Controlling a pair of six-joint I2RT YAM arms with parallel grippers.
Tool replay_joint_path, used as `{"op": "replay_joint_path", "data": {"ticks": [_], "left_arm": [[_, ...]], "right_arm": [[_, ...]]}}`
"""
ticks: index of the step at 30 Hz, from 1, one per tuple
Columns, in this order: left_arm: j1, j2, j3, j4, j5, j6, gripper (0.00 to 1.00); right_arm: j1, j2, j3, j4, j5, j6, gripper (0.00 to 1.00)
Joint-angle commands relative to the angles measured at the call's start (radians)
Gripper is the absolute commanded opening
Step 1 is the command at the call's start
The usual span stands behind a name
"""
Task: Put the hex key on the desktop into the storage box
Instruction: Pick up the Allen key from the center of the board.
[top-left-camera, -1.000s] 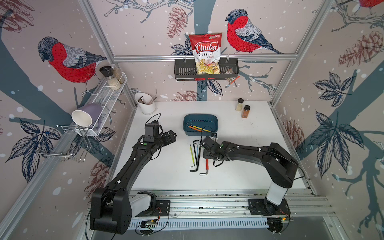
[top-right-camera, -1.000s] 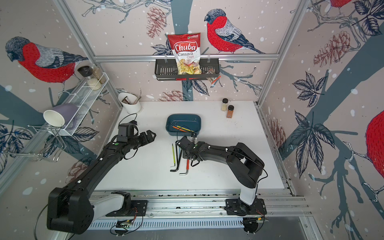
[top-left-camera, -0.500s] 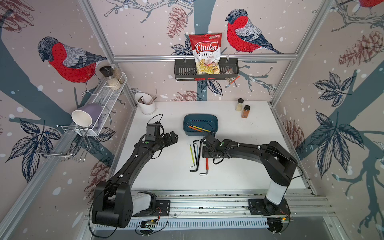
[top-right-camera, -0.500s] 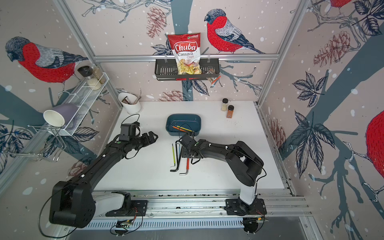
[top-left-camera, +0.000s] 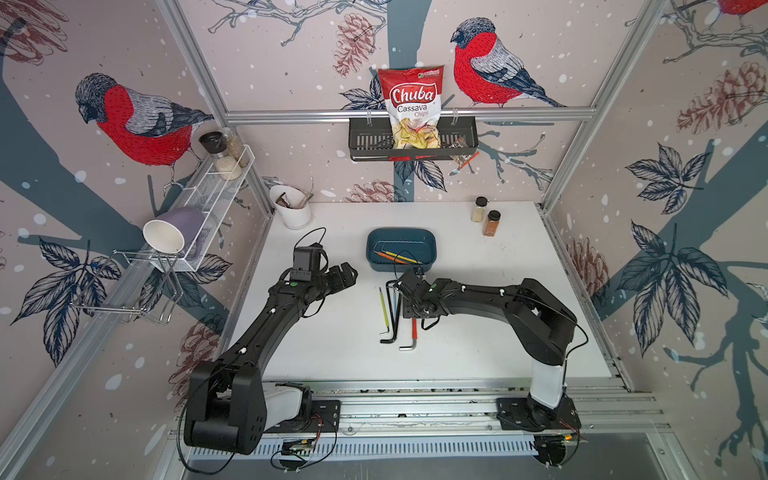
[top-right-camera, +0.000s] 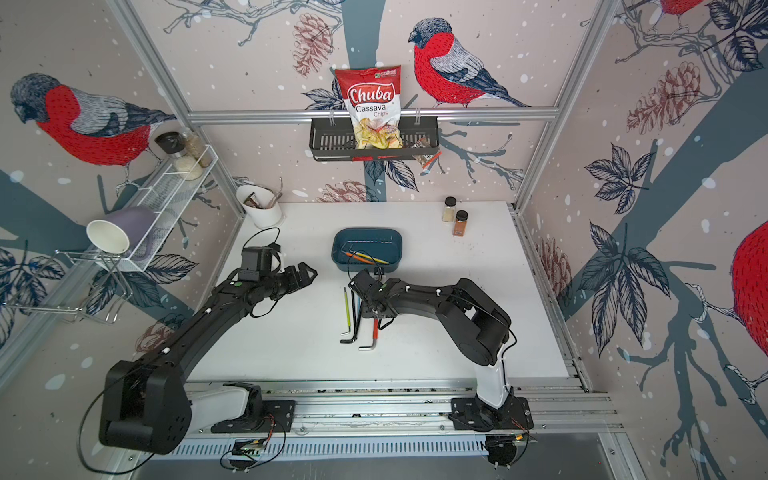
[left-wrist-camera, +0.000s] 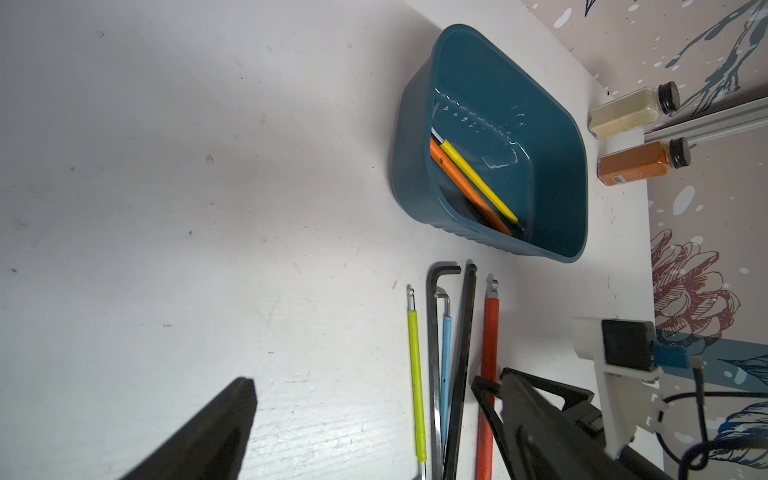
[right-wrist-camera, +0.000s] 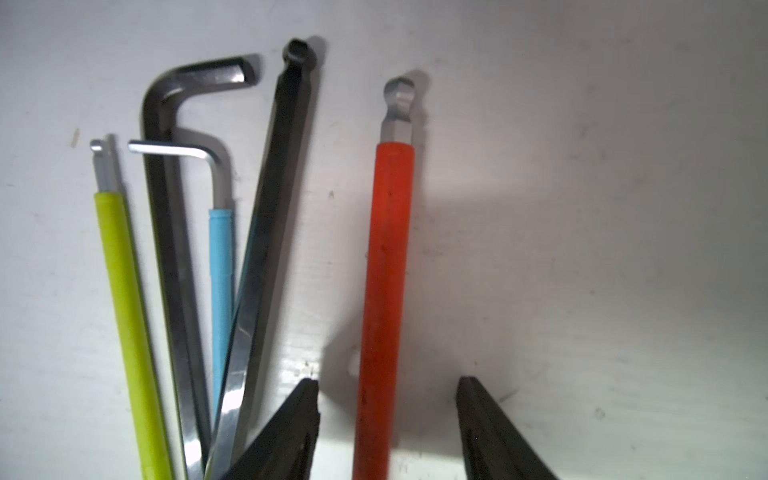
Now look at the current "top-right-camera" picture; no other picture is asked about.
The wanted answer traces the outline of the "red sleeved hex key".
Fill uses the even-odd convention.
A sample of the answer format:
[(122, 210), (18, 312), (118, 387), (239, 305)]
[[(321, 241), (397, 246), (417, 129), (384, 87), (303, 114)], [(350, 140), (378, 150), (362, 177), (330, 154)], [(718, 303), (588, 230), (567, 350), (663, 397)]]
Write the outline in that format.
[(376, 348), (380, 331), (380, 319), (374, 318), (372, 325), (371, 343), (369, 345), (362, 345), (358, 347), (359, 351), (372, 351)]

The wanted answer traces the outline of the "long black hex key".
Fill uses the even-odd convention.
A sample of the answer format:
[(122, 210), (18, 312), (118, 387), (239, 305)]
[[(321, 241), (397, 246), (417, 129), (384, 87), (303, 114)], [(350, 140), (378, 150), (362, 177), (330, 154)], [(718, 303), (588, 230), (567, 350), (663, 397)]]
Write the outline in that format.
[(349, 320), (351, 326), (351, 336), (348, 338), (342, 338), (340, 344), (353, 344), (357, 341), (359, 336), (359, 323), (360, 323), (360, 310), (359, 301), (354, 292), (349, 293)]

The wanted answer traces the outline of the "yellow sleeved hex key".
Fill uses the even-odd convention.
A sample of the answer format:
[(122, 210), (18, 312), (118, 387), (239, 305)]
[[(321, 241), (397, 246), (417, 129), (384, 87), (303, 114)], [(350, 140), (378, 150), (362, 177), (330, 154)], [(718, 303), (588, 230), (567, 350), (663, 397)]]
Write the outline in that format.
[(389, 265), (388, 261), (365, 254), (362, 251), (342, 250), (342, 253), (350, 259), (369, 265)]

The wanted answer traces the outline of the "orange sleeved hex key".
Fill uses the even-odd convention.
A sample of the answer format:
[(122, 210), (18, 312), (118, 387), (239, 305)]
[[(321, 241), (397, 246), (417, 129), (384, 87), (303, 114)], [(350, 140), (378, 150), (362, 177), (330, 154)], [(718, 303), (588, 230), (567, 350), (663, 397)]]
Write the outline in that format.
[(376, 264), (376, 261), (373, 258), (360, 254), (358, 252), (343, 251), (343, 254), (346, 255), (349, 259), (355, 260), (359, 263), (368, 264), (368, 265)]

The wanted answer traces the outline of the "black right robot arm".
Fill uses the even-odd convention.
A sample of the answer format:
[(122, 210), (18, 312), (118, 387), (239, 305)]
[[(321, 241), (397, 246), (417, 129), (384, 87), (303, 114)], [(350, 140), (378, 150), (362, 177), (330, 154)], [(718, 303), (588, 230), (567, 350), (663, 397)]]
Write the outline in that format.
[(475, 364), (479, 401), (495, 410), (505, 404), (509, 391), (503, 348), (516, 338), (509, 315), (474, 281), (462, 278), (453, 285), (431, 287), (399, 278), (380, 281), (360, 271), (348, 286), (361, 301), (363, 318), (415, 315), (438, 321), (460, 353)]

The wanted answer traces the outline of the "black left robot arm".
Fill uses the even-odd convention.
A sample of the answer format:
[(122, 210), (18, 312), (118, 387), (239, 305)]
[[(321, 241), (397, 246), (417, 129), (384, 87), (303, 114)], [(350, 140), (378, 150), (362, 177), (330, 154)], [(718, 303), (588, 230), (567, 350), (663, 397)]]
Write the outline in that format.
[(304, 262), (277, 273), (233, 270), (180, 330), (138, 360), (119, 361), (108, 371), (99, 441), (154, 454), (174, 450), (192, 424), (184, 385), (197, 363), (258, 303), (297, 292), (317, 275)]

